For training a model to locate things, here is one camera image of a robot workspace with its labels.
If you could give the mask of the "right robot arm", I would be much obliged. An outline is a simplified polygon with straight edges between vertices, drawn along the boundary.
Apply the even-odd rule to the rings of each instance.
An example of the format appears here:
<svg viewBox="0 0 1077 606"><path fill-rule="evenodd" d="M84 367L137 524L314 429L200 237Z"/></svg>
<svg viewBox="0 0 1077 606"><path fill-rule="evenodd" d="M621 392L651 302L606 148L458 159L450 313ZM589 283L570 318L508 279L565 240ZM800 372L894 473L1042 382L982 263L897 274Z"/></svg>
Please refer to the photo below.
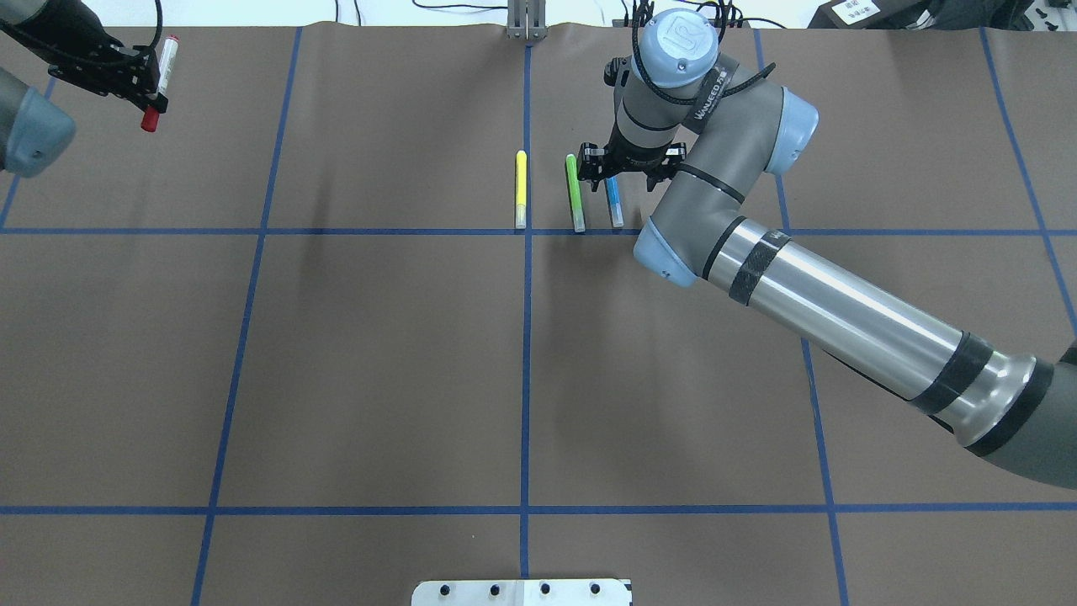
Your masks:
<svg viewBox="0 0 1077 606"><path fill-rule="evenodd" d="M1007 354L743 216L759 177L805 152L819 110L719 48L711 19L638 3L631 51L603 73L614 124L581 143L570 183L642 173L668 187L634 257L681 287L708 281L950 431L962 448L1047 487L1076 484L1074 349Z"/></svg>

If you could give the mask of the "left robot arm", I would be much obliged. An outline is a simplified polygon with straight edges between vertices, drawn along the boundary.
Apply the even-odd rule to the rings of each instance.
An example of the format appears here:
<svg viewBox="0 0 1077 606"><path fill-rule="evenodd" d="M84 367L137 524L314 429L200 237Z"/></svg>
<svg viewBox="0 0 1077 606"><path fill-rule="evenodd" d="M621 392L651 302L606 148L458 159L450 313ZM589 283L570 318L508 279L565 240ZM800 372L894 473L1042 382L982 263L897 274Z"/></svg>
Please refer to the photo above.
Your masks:
<svg viewBox="0 0 1077 606"><path fill-rule="evenodd" d="M149 45L124 45L104 31L82 1L4 1L3 33L48 66L51 77L101 97L130 101L153 133L167 112L166 91L178 40L162 34L164 8L155 3L157 26ZM76 135L76 122L34 86L1 72L1 165L20 178L38 177L61 156Z"/></svg>

